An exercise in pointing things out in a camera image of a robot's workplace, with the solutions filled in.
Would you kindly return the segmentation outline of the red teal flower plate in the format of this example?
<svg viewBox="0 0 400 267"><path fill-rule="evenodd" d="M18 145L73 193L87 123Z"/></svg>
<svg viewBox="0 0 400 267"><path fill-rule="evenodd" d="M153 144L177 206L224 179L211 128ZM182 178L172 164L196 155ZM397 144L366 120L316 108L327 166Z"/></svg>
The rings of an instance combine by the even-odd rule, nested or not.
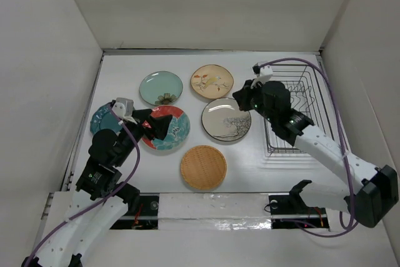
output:
<svg viewBox="0 0 400 267"><path fill-rule="evenodd" d="M189 117L182 109L171 105L158 106L152 109L152 117L157 118L165 115L173 116L166 137L163 140L149 140L146 137L142 139L144 144L156 151L170 151L177 148L188 137L191 129Z"/></svg>

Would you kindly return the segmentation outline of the cream tree plate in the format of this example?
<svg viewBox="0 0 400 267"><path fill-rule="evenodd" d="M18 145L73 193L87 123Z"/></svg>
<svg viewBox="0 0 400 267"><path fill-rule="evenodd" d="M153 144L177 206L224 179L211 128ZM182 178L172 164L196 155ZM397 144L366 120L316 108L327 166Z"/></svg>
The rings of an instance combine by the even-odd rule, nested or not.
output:
<svg viewBox="0 0 400 267"><path fill-rule="evenodd" d="M251 114L241 111L233 98L219 98L203 109L201 123L210 137L218 141L237 141L248 133Z"/></svg>

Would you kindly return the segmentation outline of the light green flower plate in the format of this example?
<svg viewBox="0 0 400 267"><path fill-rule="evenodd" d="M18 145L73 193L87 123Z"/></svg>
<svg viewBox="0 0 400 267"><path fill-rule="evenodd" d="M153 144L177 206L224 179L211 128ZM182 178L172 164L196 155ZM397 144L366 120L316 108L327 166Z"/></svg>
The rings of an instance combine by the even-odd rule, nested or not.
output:
<svg viewBox="0 0 400 267"><path fill-rule="evenodd" d="M169 71L151 73L139 86L142 99L155 106L174 103L182 92L183 82L180 77Z"/></svg>

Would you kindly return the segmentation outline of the beige bird plate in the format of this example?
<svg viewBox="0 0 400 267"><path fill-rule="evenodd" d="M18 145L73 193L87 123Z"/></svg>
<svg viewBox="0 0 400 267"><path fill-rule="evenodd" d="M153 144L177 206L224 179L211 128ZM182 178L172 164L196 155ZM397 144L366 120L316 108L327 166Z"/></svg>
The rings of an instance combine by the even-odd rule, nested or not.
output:
<svg viewBox="0 0 400 267"><path fill-rule="evenodd" d="M219 99L230 92L234 77L224 67L207 64L197 69L191 76L191 87L200 96L207 99Z"/></svg>

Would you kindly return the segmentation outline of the dark teal scalloped plate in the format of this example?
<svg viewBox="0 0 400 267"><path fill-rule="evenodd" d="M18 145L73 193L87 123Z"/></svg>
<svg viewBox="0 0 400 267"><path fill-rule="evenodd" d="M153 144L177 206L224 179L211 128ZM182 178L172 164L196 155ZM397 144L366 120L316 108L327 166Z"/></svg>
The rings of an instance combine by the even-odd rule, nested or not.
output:
<svg viewBox="0 0 400 267"><path fill-rule="evenodd" d="M110 104L105 104L99 107L92 115L89 129L93 136L102 129L110 129L116 134L122 130L123 127L119 125L117 119L111 113L110 108Z"/></svg>

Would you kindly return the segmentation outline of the woven bamboo plate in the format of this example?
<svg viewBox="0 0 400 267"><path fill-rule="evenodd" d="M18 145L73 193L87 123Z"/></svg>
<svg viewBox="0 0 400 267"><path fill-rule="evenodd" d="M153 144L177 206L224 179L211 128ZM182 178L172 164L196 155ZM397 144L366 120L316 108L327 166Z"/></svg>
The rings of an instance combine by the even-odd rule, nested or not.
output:
<svg viewBox="0 0 400 267"><path fill-rule="evenodd" d="M207 145L195 146L188 150L180 164L183 180L198 190L217 188L225 179L227 168L223 154Z"/></svg>

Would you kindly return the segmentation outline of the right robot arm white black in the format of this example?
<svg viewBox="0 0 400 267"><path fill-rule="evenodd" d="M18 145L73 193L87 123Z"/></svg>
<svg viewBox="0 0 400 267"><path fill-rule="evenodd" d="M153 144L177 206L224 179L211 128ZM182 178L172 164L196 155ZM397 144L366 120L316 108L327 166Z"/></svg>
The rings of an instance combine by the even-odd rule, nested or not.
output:
<svg viewBox="0 0 400 267"><path fill-rule="evenodd" d="M289 192L293 211L302 213L317 206L347 210L361 225L373 228L399 201L396 170L344 152L312 119L292 108L291 94L283 83L247 80L233 98L240 110L255 110L269 121L277 137L312 156L347 185L335 188L302 180Z"/></svg>

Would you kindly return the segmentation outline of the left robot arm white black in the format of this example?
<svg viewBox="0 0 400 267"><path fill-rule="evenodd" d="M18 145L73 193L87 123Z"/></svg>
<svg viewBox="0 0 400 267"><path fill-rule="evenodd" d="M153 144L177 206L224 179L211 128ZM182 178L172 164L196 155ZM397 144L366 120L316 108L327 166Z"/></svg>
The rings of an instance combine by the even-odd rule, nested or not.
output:
<svg viewBox="0 0 400 267"><path fill-rule="evenodd" d="M83 266L101 238L124 214L139 209L140 191L118 170L142 137L164 139L172 115L152 117L152 109L135 110L127 100L108 104L122 126L115 133L102 129L92 138L89 159L63 221L24 259L23 266Z"/></svg>

